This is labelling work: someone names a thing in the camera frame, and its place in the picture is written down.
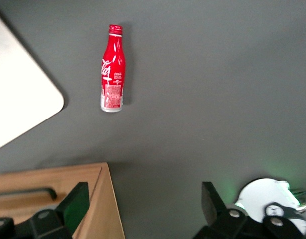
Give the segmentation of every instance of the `black mechanical part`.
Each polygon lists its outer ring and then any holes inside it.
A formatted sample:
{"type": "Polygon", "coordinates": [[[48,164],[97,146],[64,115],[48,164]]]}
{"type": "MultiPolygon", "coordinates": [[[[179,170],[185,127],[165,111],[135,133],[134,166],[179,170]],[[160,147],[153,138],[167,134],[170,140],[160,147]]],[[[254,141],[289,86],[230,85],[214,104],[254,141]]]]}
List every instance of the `black mechanical part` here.
{"type": "Polygon", "coordinates": [[[42,210],[17,225],[0,218],[0,239],[72,239],[89,205],[88,183],[80,182],[55,210],[42,210]]]}
{"type": "MultiPolygon", "coordinates": [[[[259,223],[240,210],[227,209],[211,182],[202,184],[202,208],[207,226],[193,239],[306,239],[285,217],[266,215],[259,223]]],[[[288,209],[287,215],[298,218],[288,209]]]]}

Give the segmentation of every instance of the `black handle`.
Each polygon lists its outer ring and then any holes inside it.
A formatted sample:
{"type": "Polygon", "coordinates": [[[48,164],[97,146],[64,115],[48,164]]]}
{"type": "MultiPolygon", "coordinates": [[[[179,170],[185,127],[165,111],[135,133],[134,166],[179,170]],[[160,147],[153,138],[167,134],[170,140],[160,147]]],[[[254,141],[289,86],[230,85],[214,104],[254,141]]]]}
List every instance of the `black handle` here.
{"type": "Polygon", "coordinates": [[[10,191],[10,192],[2,192],[2,193],[0,193],[0,197],[1,196],[17,195],[17,194],[38,193],[38,192],[47,192],[50,195],[52,200],[56,200],[56,198],[58,197],[55,190],[53,188],[50,188],[50,187],[32,188],[32,189],[10,191]]]}

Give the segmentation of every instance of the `coca-cola logo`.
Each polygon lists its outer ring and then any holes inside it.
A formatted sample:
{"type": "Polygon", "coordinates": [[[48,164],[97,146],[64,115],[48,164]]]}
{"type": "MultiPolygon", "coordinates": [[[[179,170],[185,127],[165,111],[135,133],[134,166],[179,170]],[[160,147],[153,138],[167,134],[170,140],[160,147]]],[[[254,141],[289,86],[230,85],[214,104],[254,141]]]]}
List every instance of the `coca-cola logo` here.
{"type": "Polygon", "coordinates": [[[105,61],[104,59],[102,59],[102,68],[101,68],[101,74],[102,74],[102,78],[103,80],[106,81],[111,81],[112,78],[109,77],[110,75],[110,71],[111,71],[111,61],[105,61]]]}

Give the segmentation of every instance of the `gray table surface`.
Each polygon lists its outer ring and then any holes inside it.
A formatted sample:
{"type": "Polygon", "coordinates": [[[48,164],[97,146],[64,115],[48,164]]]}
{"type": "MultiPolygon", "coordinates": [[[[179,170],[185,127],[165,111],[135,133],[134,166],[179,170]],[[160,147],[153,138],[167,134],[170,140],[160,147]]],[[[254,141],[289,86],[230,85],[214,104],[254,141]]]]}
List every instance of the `gray table surface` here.
{"type": "Polygon", "coordinates": [[[225,203],[258,177],[306,189],[306,1],[0,0],[65,98],[0,149],[0,173],[108,162],[128,239],[189,239],[201,183],[225,203]],[[125,104],[100,110],[109,24],[125,104]]]}

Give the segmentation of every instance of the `bottle label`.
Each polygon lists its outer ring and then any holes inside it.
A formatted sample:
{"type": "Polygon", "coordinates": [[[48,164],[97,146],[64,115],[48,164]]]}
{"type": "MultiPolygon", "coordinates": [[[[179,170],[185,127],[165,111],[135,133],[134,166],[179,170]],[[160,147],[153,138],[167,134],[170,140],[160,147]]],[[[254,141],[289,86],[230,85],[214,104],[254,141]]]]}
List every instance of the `bottle label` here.
{"type": "Polygon", "coordinates": [[[111,61],[102,59],[101,108],[105,111],[119,109],[123,101],[123,73],[111,69],[111,61]]]}

